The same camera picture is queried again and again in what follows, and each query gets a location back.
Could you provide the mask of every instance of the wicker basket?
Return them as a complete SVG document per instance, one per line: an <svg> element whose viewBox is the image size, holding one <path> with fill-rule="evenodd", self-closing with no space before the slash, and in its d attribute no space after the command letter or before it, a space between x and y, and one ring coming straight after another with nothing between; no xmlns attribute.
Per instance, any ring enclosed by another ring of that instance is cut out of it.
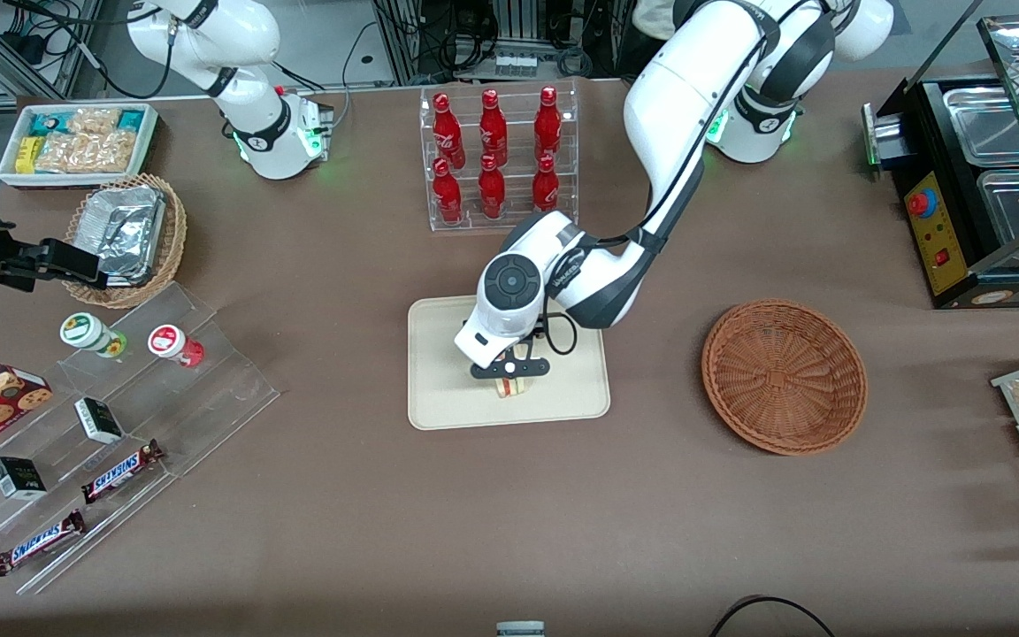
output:
<svg viewBox="0 0 1019 637"><path fill-rule="evenodd" d="M159 290L164 289L171 279L175 278L175 271L178 270L178 261L183 257L183 241L186 238L186 213L183 212L183 202L178 201L175 192L162 178L155 177L154 174L138 174L136 177L120 178L112 184L103 187L105 190L130 189L132 185L152 185L160 190L167 197L167 207L164 214L163 228L159 229L159 244L155 263L152 266L154 274L149 282L139 287L109 287L106 290L94 289L81 283L64 282L68 287L69 295L82 303L100 305L111 310L125 310L125 308L137 307L154 298ZM77 206L77 214L73 214L72 221L69 222L69 229L65 231L65 242L72 243L77 234L77 223L81 222L82 212L85 209L83 201Z"/></svg>
<svg viewBox="0 0 1019 637"><path fill-rule="evenodd" d="M718 319L702 348L702 382L732 430L785 456L835 447L867 406L852 341L823 315L780 299Z"/></svg>

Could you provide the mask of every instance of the table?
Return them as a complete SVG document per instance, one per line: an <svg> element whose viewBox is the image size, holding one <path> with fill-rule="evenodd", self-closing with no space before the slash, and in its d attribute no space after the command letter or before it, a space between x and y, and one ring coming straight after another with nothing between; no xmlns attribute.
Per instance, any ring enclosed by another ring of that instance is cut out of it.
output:
<svg viewBox="0 0 1019 637"><path fill-rule="evenodd" d="M238 161L210 101L157 102L153 170L191 218L178 279L283 395L46 592L0 586L0 634L704 634L749 593L849 636L1019 627L1019 439L987 382L1019 368L1019 311L929 310L894 191L861 173L860 105L897 82L824 77L764 165L707 153L605 334L605 417L445 432L408 424L408 307L470 294L500 237L428 230L418 91L355 94L332 160L284 182ZM598 235L647 196L624 94L582 85ZM4 187L0 215L61 235L81 197ZM868 408L836 452L756 450L704 399L708 327L758 298L816 308L860 350ZM57 283L0 289L0 362L63 358L57 324L81 308Z"/></svg>

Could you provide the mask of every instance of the clear acrylic shelf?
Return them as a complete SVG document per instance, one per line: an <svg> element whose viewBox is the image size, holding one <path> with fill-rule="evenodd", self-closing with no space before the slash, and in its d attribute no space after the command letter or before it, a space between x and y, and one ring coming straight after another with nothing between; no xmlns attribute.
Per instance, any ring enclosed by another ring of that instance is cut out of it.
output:
<svg viewBox="0 0 1019 637"><path fill-rule="evenodd" d="M0 456L30 459L49 491L32 502L0 492L0 552L9 551L81 509L89 531L60 541L4 577L17 593L37 593L85 556L152 497L190 472L278 397L249 359L214 323L214 311L171 283L113 324L128 337L118 359L74 352L45 372L54 399L29 423L0 436ZM205 359L186 368L147 351L153 327L172 323L203 343ZM86 438L73 403L83 395L109 405L124 437L103 445ZM86 506L81 491L147 440L166 453L115 492Z"/></svg>
<svg viewBox="0 0 1019 637"><path fill-rule="evenodd" d="M533 120L540 105L541 88L552 85L557 89L557 110L560 111L560 149L554 158L554 172L560 178L557 193L557 210L566 213L574 222L579 220L580 200L578 198L580 173L580 148L578 122L580 119L580 94L574 81L560 82L513 82L497 84L498 104L506 116L508 131L509 160L501 166L501 174L506 181L506 206L501 218L487 218L482 214L481 198L478 193L478 176L481 174L481 137L478 121L482 117L482 91L486 85L436 86L422 90L419 101L420 138L424 154L424 180L427 182L427 210L432 230L466 231L509 229L522 218L533 214L533 174L537 173L537 158L533 154ZM435 173L432 162L438 156L435 146L435 110L430 105L436 93L445 93L450 98L450 110L462 125L462 148L466 151L466 165L452 171L462 190L462 222L447 225L442 222L435 203L432 180Z"/></svg>

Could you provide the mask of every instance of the coca-cola bottle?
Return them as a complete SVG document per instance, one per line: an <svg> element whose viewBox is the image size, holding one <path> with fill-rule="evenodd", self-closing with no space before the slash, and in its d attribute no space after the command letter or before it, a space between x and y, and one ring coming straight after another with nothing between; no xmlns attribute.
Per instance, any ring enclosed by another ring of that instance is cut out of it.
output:
<svg viewBox="0 0 1019 637"><path fill-rule="evenodd" d="M533 176L533 212L549 212L557 207L557 190L560 180L553 172L553 156L546 154L537 162Z"/></svg>
<svg viewBox="0 0 1019 637"><path fill-rule="evenodd" d="M560 111L557 110L557 90L553 86L541 89L541 108L533 120L533 153L537 161L550 154L557 157L560 150Z"/></svg>
<svg viewBox="0 0 1019 637"><path fill-rule="evenodd" d="M445 93L436 93L432 104L435 105L435 145L439 156L449 161L453 169L461 169L466 165L466 153L462 150L459 118L450 112L450 100Z"/></svg>
<svg viewBox="0 0 1019 637"><path fill-rule="evenodd" d="M482 153L492 154L497 165L509 161L509 142L506 138L506 116L498 107L498 92L482 91L482 119L478 121L482 135Z"/></svg>
<svg viewBox="0 0 1019 637"><path fill-rule="evenodd" d="M458 225L462 222L462 192L459 190L459 180L450 174L450 165L444 158L435 158L432 167L435 169L432 190L435 191L435 203L442 217L442 223Z"/></svg>
<svg viewBox="0 0 1019 637"><path fill-rule="evenodd" d="M497 158L492 153L482 156L482 173L478 176L478 193L482 197L482 214L487 218L501 218L505 209L506 181L498 170Z"/></svg>

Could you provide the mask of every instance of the red button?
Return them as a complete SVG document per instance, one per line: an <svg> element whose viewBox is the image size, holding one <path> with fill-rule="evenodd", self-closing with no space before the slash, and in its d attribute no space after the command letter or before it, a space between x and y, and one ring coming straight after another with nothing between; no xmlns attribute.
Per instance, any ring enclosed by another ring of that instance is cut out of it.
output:
<svg viewBox="0 0 1019 637"><path fill-rule="evenodd" d="M929 198L926 198L925 194L918 193L917 195L911 195L910 199L907 199L907 211L910 214L915 215L915 217L920 217L926 209L930 206Z"/></svg>

